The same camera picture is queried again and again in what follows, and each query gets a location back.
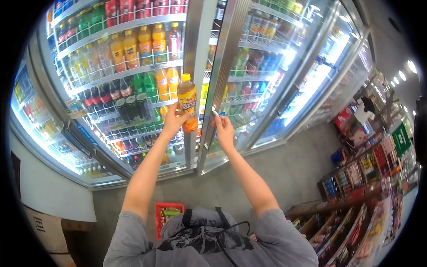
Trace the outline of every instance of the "hand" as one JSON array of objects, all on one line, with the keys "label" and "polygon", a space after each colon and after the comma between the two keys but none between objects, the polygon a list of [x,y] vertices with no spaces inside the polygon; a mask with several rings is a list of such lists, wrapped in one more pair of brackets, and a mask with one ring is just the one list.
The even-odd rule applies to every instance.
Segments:
[{"label": "hand", "polygon": [[178,105],[179,101],[169,107],[169,111],[166,114],[164,127],[161,132],[163,135],[166,135],[169,140],[172,139],[174,135],[176,135],[181,125],[191,117],[191,112],[185,112],[180,117],[177,117],[177,115],[181,114],[180,112],[176,114],[176,109],[178,108]]},{"label": "hand", "polygon": [[215,117],[216,129],[218,131],[218,142],[222,150],[228,154],[235,150],[233,145],[234,128],[230,122],[230,119],[226,116]]}]

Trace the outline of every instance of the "yellow bottle cap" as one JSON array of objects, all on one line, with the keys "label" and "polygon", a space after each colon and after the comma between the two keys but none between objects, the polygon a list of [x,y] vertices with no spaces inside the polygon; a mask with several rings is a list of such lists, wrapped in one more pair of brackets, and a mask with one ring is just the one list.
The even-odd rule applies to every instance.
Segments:
[{"label": "yellow bottle cap", "polygon": [[189,73],[183,73],[182,75],[181,75],[181,80],[184,82],[184,81],[189,81],[189,80],[191,80],[191,75],[189,74]]}]

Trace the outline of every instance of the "blue label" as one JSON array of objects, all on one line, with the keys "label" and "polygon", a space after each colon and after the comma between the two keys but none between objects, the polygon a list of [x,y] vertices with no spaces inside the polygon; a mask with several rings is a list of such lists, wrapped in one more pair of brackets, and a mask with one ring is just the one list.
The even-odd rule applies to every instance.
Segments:
[{"label": "blue label", "polygon": [[79,131],[86,136],[86,138],[89,140],[89,142],[92,143],[92,145],[97,146],[98,143],[92,138],[92,136],[83,128],[83,126],[81,124],[77,125],[77,129],[79,129]]}]

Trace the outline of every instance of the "left hand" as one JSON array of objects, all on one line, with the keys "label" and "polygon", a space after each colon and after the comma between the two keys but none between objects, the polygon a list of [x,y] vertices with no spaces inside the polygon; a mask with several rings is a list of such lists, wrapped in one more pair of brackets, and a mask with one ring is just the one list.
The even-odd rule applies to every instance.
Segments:
[{"label": "left hand", "polygon": [[161,134],[166,135],[169,140],[172,139],[174,135],[176,135],[181,125],[191,117],[191,112],[185,112],[180,117],[177,117],[176,115],[178,114],[176,114],[175,111],[178,108],[178,105],[179,101],[169,107],[169,110],[166,114],[164,127],[161,132]]}]

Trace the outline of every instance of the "orange juice bottle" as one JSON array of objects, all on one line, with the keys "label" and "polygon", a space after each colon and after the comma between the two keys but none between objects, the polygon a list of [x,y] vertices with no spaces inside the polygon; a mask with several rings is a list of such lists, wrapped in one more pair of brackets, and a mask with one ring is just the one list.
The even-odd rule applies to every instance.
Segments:
[{"label": "orange juice bottle", "polygon": [[182,83],[178,85],[178,101],[183,112],[191,112],[191,117],[185,121],[182,128],[186,132],[192,132],[197,129],[196,117],[196,86],[190,81],[191,76],[188,73],[181,75]]},{"label": "orange juice bottle", "polygon": [[125,31],[125,38],[123,39],[123,48],[125,50],[126,66],[129,69],[138,67],[138,54],[136,48],[136,39],[132,34],[132,30]]},{"label": "orange juice bottle", "polygon": [[123,43],[119,34],[115,33],[111,37],[113,42],[110,45],[111,54],[113,55],[114,67],[116,72],[121,72],[125,70],[125,64],[123,62]]},{"label": "orange juice bottle", "polygon": [[161,108],[160,108],[160,115],[161,115],[161,119],[163,120],[163,123],[164,123],[164,121],[166,120],[166,114],[167,114],[167,111],[169,110],[169,107],[168,106],[162,106]]},{"label": "orange juice bottle", "polygon": [[169,98],[169,90],[167,88],[167,78],[166,71],[164,69],[160,69],[156,71],[156,84],[157,90],[159,91],[159,99],[161,102],[168,101]]},{"label": "orange juice bottle", "polygon": [[151,58],[151,49],[152,49],[152,41],[151,41],[151,31],[147,26],[141,26],[139,35],[139,57],[141,59],[141,66],[153,64],[153,60]]},{"label": "orange juice bottle", "polygon": [[167,85],[169,86],[171,99],[178,98],[178,95],[176,93],[178,84],[179,84],[178,71],[176,70],[175,67],[172,67],[167,70]]},{"label": "orange juice bottle", "polygon": [[166,33],[162,23],[157,23],[154,26],[152,37],[154,63],[166,62]]}]

